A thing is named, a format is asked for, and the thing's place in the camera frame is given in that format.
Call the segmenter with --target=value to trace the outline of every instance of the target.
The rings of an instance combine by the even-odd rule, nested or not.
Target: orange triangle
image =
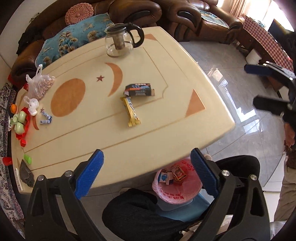
[[[153,36],[153,34],[145,34],[145,38],[157,41],[157,39]]]
[[[195,90],[193,90],[185,117],[195,114],[201,110],[205,110],[205,106]]]

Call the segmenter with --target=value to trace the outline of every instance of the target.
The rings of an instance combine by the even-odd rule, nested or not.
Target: white plastic bag
[[[31,79],[26,75],[26,80],[29,85],[28,97],[40,100],[43,98],[47,90],[53,85],[54,77],[42,75],[42,64],[37,68],[36,75]]]
[[[29,105],[29,113],[31,116],[37,115],[37,108],[39,107],[39,102],[37,99],[30,99],[28,96],[24,97],[24,101]]]

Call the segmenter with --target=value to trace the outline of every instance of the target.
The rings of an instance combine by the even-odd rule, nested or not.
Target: plastic bag
[[[162,171],[161,169],[155,175],[152,189],[165,202],[182,204],[190,201],[199,193],[202,188],[202,183],[196,174],[189,157],[184,158],[175,164],[178,164],[187,175],[187,177],[183,179],[182,184],[177,185],[173,183],[171,185],[166,185],[166,183],[158,182],[158,176]]]
[[[24,97],[24,101],[29,105],[29,113],[31,116],[37,115],[37,108],[39,107],[39,102],[37,99],[30,99],[28,96]]]
[[[28,97],[40,100],[54,83],[54,77],[42,75],[42,64],[37,68],[36,75],[31,79],[26,75],[26,80],[29,85]]]

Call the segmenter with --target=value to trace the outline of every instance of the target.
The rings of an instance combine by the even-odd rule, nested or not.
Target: red plastic bag
[[[171,203],[171,204],[181,204],[188,202],[189,200],[193,199],[201,190],[202,182],[198,177],[194,167],[191,164],[190,158],[185,158],[181,161],[178,161],[174,165],[179,165],[181,169],[187,175],[184,179],[182,184],[171,184],[166,185],[166,183],[158,183],[158,176],[160,172],[159,170],[154,178],[152,183],[152,188],[154,192],[164,201]]]

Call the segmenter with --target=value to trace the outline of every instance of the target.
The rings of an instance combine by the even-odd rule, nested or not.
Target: floral cushion
[[[112,24],[109,15],[104,13],[65,27],[45,41],[36,58],[36,67],[42,64],[45,68],[67,53],[104,37],[104,30]]]
[[[211,12],[206,12],[203,10],[199,10],[200,14],[202,16],[202,19],[210,22],[210,23],[215,23],[219,26],[225,27],[225,28],[229,28],[228,24],[222,20],[221,18],[217,17],[215,14],[212,14]]]

